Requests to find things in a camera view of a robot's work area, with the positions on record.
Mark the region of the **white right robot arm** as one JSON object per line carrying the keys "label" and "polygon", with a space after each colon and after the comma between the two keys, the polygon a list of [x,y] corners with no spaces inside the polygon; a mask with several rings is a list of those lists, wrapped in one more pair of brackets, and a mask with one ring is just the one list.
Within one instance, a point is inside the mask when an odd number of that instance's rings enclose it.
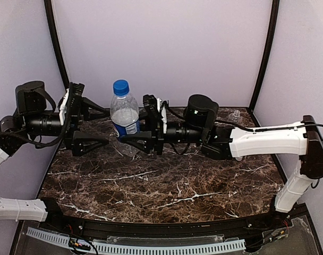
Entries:
{"label": "white right robot arm", "polygon": [[274,198],[276,212],[290,212],[308,187],[323,178],[323,138],[319,124],[310,115],[287,125],[243,127],[219,120],[218,104],[204,95],[189,97],[178,122],[167,119],[171,109],[166,101],[145,95],[143,105],[141,130],[122,135],[120,140],[147,153],[161,154],[165,144],[195,143],[202,154],[215,160],[251,155],[298,155],[294,172]]}

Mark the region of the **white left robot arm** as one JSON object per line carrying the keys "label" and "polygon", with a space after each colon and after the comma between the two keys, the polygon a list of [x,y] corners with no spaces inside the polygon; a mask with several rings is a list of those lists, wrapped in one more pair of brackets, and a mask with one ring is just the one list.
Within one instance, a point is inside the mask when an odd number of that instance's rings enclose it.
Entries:
{"label": "white left robot arm", "polygon": [[[30,81],[15,89],[16,109],[0,120],[0,165],[23,145],[43,149],[63,143],[73,156],[83,156],[106,146],[108,140],[80,131],[80,121],[107,118],[109,110],[83,97],[84,85],[70,83],[55,103],[42,81]],[[54,223],[63,213],[54,198],[34,200],[0,197],[0,220],[33,220]]]}

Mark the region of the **clear bottle white cap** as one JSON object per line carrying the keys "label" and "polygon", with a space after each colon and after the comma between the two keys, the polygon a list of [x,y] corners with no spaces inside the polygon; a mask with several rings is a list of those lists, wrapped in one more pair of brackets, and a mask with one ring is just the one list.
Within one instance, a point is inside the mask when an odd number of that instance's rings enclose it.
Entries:
{"label": "clear bottle white cap", "polygon": [[242,124],[242,116],[239,110],[235,110],[231,112],[228,116],[228,121],[232,123],[236,123],[238,125]]}

